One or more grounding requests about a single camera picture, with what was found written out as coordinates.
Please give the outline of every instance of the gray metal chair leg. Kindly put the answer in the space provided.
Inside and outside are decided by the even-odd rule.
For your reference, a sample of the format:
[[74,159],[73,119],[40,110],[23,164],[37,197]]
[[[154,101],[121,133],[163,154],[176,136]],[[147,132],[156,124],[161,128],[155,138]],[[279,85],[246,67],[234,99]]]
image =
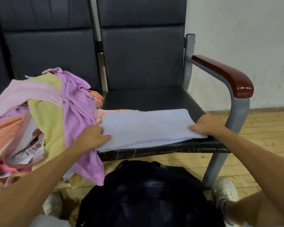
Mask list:
[[[231,112],[225,126],[234,133],[239,133],[249,113],[250,100],[231,96]],[[211,189],[226,158],[227,153],[214,153],[202,180],[204,189]]]

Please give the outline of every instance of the black bag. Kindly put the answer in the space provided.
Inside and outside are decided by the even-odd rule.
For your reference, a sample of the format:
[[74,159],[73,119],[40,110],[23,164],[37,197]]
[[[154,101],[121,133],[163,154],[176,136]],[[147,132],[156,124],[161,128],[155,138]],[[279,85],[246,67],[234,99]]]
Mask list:
[[76,227],[225,227],[202,192],[201,181],[182,167],[123,161],[82,200]]

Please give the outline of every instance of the person's left arm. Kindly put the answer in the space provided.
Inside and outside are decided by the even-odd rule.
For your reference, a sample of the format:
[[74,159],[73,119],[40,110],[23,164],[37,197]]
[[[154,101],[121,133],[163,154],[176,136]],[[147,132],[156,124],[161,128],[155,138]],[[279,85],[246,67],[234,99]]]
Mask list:
[[0,191],[0,227],[27,227],[61,177],[88,150],[111,139],[91,125],[63,153]]

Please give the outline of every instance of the hand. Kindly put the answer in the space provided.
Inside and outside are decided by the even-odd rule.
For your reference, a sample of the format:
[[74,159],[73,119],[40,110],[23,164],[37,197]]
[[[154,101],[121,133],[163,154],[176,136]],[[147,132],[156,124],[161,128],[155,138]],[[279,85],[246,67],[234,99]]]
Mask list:
[[90,125],[78,136],[74,141],[75,145],[78,145],[84,152],[95,149],[102,146],[109,141],[111,135],[101,135],[103,129],[97,125]]
[[218,119],[208,114],[201,116],[196,125],[191,125],[187,128],[191,131],[197,131],[202,135],[211,135],[214,137],[227,129]]

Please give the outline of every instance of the folded towel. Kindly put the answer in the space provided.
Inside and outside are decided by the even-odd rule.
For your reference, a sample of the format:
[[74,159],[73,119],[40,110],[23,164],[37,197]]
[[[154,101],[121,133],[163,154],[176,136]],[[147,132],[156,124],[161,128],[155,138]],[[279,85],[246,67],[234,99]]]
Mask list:
[[113,138],[96,150],[106,152],[162,146],[193,138],[206,138],[187,129],[187,126],[194,124],[186,109],[105,114],[102,117],[103,135],[109,134]]

